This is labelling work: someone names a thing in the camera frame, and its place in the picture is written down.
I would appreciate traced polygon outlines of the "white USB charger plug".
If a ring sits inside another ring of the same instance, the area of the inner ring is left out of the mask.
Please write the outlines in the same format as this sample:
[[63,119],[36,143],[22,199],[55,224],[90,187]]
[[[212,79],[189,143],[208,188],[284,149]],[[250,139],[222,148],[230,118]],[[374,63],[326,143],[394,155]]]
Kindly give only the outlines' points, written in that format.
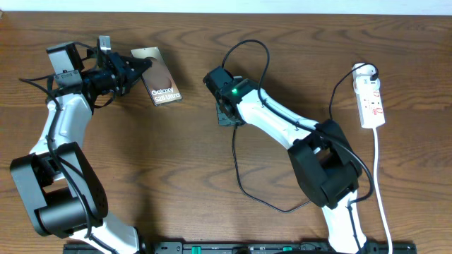
[[371,80],[371,76],[359,75],[354,78],[353,88],[356,94],[367,94],[380,89],[380,80]]

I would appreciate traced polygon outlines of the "white power strip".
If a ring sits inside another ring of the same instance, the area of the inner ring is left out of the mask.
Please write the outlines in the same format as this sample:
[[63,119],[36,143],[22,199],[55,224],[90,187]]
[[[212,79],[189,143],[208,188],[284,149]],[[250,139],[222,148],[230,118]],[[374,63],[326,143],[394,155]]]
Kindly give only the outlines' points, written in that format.
[[[377,68],[365,63],[356,63],[352,67],[353,82],[359,75],[371,76],[371,80],[379,78]],[[380,89],[363,95],[356,94],[356,98],[361,127],[373,129],[385,124]]]

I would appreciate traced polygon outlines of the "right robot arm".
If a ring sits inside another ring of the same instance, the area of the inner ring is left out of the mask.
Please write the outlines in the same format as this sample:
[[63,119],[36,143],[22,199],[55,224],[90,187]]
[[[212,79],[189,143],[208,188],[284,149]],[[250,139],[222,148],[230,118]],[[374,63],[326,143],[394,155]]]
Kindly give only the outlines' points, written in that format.
[[339,125],[306,119],[280,103],[258,83],[218,66],[203,78],[218,111],[236,126],[251,124],[286,148],[304,194],[322,209],[328,242],[339,253],[358,253],[367,241],[354,199],[362,167]]

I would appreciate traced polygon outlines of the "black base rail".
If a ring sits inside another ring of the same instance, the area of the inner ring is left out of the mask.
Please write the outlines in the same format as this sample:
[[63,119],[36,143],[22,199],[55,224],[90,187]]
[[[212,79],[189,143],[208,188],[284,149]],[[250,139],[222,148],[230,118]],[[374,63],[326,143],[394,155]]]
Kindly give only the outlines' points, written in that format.
[[[236,253],[337,253],[326,242],[288,243],[181,243],[160,242],[150,247],[156,254],[236,254]],[[103,253],[86,243],[66,244],[63,254]],[[383,254],[388,253],[388,245],[377,242],[367,242],[359,253]],[[416,254],[414,243],[393,243],[395,254]]]

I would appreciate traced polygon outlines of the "Galaxy smartphone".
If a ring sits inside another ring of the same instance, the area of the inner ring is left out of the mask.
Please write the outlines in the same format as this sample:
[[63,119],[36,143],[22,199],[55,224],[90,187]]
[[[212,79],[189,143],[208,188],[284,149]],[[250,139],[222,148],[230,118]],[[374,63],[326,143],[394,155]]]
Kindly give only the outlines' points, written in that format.
[[132,49],[131,55],[152,62],[152,66],[142,74],[142,81],[155,106],[182,101],[182,94],[158,47]]

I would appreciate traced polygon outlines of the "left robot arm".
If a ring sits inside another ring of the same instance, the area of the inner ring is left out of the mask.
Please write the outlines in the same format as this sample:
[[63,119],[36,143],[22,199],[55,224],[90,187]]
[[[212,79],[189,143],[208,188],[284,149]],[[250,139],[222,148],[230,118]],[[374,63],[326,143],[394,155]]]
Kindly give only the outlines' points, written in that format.
[[78,46],[47,48],[54,69],[42,88],[48,117],[29,154],[11,162],[12,179],[39,235],[72,238],[102,253],[153,253],[136,227],[109,211],[106,192],[82,151],[97,98],[128,94],[152,62],[113,52],[109,38],[101,36],[86,49],[95,62],[86,68]]

